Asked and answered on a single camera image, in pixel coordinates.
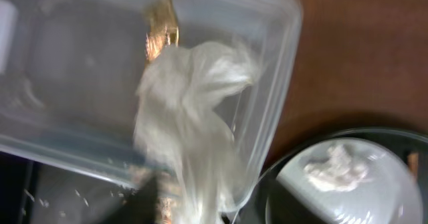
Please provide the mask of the gold brown snack wrapper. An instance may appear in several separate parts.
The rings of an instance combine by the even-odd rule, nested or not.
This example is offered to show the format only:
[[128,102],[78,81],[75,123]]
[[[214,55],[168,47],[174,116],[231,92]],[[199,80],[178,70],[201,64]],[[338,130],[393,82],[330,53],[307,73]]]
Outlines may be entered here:
[[172,0],[156,0],[143,12],[149,24],[146,34],[146,59],[148,63],[156,59],[163,48],[179,44],[179,24]]

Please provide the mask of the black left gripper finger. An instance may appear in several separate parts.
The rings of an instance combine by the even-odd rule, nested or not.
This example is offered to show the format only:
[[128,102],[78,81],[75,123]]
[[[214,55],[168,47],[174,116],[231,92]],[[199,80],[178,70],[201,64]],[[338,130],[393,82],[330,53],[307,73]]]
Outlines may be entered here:
[[154,224],[156,222],[159,185],[157,176],[151,176],[124,205],[101,219],[99,224]]

